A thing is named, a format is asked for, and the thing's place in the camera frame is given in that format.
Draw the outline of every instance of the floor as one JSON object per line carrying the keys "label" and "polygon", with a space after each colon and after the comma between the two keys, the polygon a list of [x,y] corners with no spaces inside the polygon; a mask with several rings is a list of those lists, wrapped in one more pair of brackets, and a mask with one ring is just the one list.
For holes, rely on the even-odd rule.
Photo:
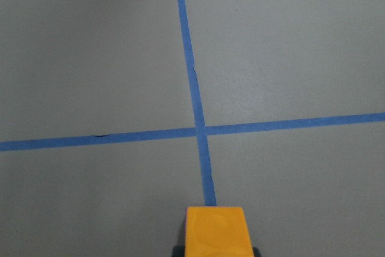
{"label": "floor", "polygon": [[383,0],[0,0],[0,256],[385,252]]}

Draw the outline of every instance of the yellow block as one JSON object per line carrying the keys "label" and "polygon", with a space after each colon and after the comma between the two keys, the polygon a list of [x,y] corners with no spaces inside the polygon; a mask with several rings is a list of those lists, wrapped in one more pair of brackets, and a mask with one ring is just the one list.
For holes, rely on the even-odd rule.
{"label": "yellow block", "polygon": [[243,209],[189,207],[185,257],[253,257]]}

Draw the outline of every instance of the painter's tape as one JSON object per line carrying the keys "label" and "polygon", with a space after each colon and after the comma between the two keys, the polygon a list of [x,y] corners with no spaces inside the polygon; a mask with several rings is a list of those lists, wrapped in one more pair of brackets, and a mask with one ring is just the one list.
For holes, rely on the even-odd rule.
{"label": "painter's tape", "polygon": [[243,123],[238,125],[208,126],[207,135],[239,134],[242,132],[276,131],[316,126],[352,125],[355,123],[384,122],[385,113],[355,114],[350,116],[317,117],[313,119],[279,120],[273,122]]}
{"label": "painter's tape", "polygon": [[202,174],[203,194],[206,206],[216,206],[214,182],[211,176],[211,162],[207,135],[205,133],[205,118],[203,115],[202,100],[200,97],[197,74],[194,70],[194,53],[188,28],[187,10],[185,0],[177,0],[179,9],[180,29],[182,31],[183,48],[187,67],[188,82],[194,111],[194,120],[197,132],[200,170]]}
{"label": "painter's tape", "polygon": [[40,140],[4,141],[0,142],[0,151],[33,150],[49,147],[88,146],[92,144],[113,144],[131,141],[149,141],[165,138],[195,137],[195,128],[165,129],[147,132],[128,132],[104,136],[87,135],[83,137],[44,138]]}

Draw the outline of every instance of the blue tape line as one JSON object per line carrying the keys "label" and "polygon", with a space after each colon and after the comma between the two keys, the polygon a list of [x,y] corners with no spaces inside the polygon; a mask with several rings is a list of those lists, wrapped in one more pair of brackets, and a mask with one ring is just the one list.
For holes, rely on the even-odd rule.
{"label": "blue tape line", "polygon": [[311,128],[315,126],[350,125],[355,123],[385,122],[385,113],[355,114],[351,116],[317,117],[314,119],[279,120],[240,125],[208,126],[207,135],[239,134],[242,132],[275,131],[281,129]]}
{"label": "blue tape line", "polygon": [[185,0],[177,1],[179,9],[180,29],[182,31],[183,47],[185,50],[188,82],[193,105],[192,109],[194,111],[205,205],[216,206],[217,201],[215,198],[214,182],[211,176],[209,145],[205,132],[205,118],[203,115],[202,100],[200,98],[197,74],[194,70],[194,53],[192,50],[193,45],[191,44],[190,32],[188,28],[186,2]]}
{"label": "blue tape line", "polygon": [[0,143],[0,151],[33,150],[49,147],[87,146],[92,144],[125,143],[131,141],[149,141],[165,138],[195,137],[195,128],[165,129],[160,131],[128,132],[111,134],[103,137],[93,135],[67,138],[45,138],[41,140],[5,141]]}

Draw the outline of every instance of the yellow object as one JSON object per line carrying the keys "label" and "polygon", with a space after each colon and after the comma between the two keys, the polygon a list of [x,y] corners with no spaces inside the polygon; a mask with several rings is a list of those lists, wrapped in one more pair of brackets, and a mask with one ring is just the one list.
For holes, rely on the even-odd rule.
{"label": "yellow object", "polygon": [[189,207],[185,257],[253,257],[243,209]]}

